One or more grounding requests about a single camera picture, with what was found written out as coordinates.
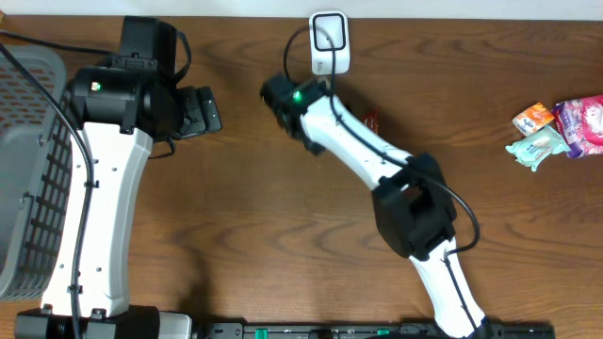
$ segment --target snack package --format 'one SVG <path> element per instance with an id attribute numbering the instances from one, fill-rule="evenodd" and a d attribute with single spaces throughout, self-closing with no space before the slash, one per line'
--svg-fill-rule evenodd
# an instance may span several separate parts
<path id="1" fill-rule="evenodd" d="M 551 126 L 545 126 L 542 130 L 524 137 L 511 146 L 506 146 L 507 152 L 517 157 L 517 162 L 523 166 L 531 167 L 536 171 L 540 164 L 549 154 L 568 152 L 569 146 L 562 136 Z"/>
<path id="2" fill-rule="evenodd" d="M 554 119 L 555 117 L 550 114 L 548 109 L 546 109 L 544 105 L 538 103 L 517 114 L 517 116 L 513 118 L 513 124 L 527 137 L 545 127 Z"/>
<path id="3" fill-rule="evenodd" d="M 603 95 L 556 104 L 553 116 L 567 144 L 567 156 L 603 153 Z"/>

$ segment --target gray plastic basket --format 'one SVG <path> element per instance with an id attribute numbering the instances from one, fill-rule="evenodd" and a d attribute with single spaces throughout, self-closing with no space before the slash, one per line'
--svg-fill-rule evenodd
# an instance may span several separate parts
<path id="1" fill-rule="evenodd" d="M 38 46 L 12 54 L 60 100 L 66 71 Z M 37 299 L 57 261 L 71 180 L 67 129 L 41 94 L 0 57 L 0 300 Z"/>

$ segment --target wood grain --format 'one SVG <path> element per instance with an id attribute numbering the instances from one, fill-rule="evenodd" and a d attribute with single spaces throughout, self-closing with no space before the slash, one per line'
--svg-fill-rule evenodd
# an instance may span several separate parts
<path id="1" fill-rule="evenodd" d="M 197 316 L 267 321 L 397 321 L 432 317 L 412 265 L 378 235 L 369 192 L 331 154 L 313 157 L 280 130 L 258 91 L 281 69 L 304 20 L 166 18 L 185 31 L 184 85 L 210 85 L 224 129 L 149 162 L 129 256 L 132 301 Z M 122 19 L 8 17 L 6 29 L 116 50 Z M 462 255 L 483 310 L 549 321 L 558 338 L 600 338 L 603 157 L 548 158 L 537 173 L 503 146 L 511 118 L 540 101 L 603 91 L 603 24 L 351 20 L 341 97 L 377 106 L 381 134 L 433 154 L 470 202 L 482 241 Z M 307 38 L 292 50 L 309 74 Z M 61 53 L 73 74 L 94 56 Z M 460 243 L 471 230 L 455 223 Z M 0 336 L 35 303 L 5 303 Z"/>

